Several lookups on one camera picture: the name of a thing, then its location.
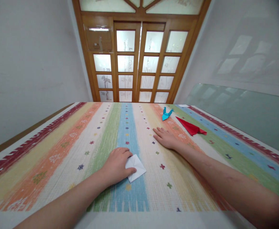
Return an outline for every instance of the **green stripe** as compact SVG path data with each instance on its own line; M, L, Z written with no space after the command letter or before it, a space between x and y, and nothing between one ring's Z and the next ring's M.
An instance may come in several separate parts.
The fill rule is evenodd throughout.
M93 151L94 159L90 163L88 169L85 171L84 178L89 177L94 172L97 172L104 165L109 157L110 152L117 146L117 133L120 121L121 103L114 103L111 107L106 124L104 127L103 135L97 142L97 146ZM111 200L111 188L104 190L88 207L87 211L92 210L94 205L94 212L106 212L108 210L109 201Z
M171 109L174 109L175 113L178 112L178 116L184 117L184 120L190 122L201 129L206 129L200 122L192 118L189 114L184 112L178 106L167 104ZM215 144L210 144L230 165L236 168L239 172L243 173L246 176L254 175L258 178L260 184L268 188L272 192L276 193L279 196L279 181L273 176L265 172L263 169L258 167L254 162L240 153L238 150L230 146L226 141L218 137L213 132L209 131L207 135L200 135L207 143L210 144L210 140L215 142ZM234 160L228 159L225 154L230 154Z

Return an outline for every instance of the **red paper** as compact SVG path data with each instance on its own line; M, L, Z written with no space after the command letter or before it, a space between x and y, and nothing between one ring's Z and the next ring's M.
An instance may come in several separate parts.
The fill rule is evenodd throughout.
M199 127L197 127L197 126L195 126L195 125L193 125L193 124L191 124L191 123L189 123L189 122L186 122L186 121L184 121L183 119L178 118L177 116L176 116L176 118L177 118L177 119L180 121L180 123L185 127L185 129L189 132L190 135L193 136L193 135L195 135L195 134L197 134L197 133L204 134L204 135L207 134L206 131L200 129Z

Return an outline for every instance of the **striped tablecloth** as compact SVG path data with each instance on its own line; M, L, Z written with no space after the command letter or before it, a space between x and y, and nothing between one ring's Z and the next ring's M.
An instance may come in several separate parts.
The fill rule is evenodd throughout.
M164 106L174 112L162 121ZM191 137L176 116L207 135ZM76 186L116 147L137 154L147 173L105 190L78 228L252 227L183 158L153 138L157 126L279 195L279 152L196 107L75 103L0 153L0 228L12 228Z

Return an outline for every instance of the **person's left hand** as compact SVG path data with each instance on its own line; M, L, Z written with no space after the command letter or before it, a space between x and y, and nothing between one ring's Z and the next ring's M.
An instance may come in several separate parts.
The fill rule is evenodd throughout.
M128 148L114 149L104 166L100 169L104 173L108 185L113 185L136 172L136 168L125 168L128 157L133 156Z

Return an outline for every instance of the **white wall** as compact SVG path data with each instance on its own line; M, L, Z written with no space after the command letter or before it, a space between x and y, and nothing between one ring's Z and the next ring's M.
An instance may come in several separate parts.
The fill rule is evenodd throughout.
M91 101L69 5L0 0L0 144L70 103Z
M241 35L251 38L248 46ZM230 54L240 36L244 43L237 49L246 50ZM264 47L257 52L260 44ZM226 59L238 61L226 65ZM212 1L175 103L183 104L197 83L279 96L279 1Z

